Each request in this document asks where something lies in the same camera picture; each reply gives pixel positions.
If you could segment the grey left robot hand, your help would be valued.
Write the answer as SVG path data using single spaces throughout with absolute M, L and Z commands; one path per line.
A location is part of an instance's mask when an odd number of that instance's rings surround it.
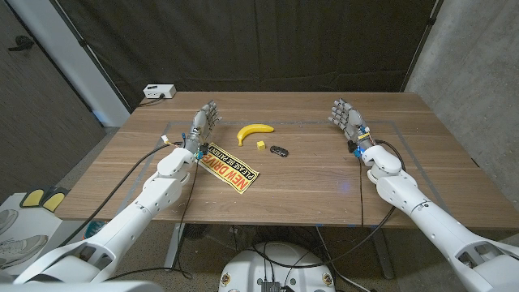
M 217 103 L 211 100 L 193 117 L 184 148 L 192 153 L 198 152 L 199 147 L 208 140 L 213 128 L 220 121 L 221 116 L 218 112 Z

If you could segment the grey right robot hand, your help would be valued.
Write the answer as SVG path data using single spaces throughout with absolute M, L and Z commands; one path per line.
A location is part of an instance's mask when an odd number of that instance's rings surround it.
M 341 98 L 334 101 L 332 113 L 328 120 L 344 132 L 349 151 L 355 155 L 360 156 L 368 148 L 375 145 L 371 138 L 370 128 L 362 115 Z

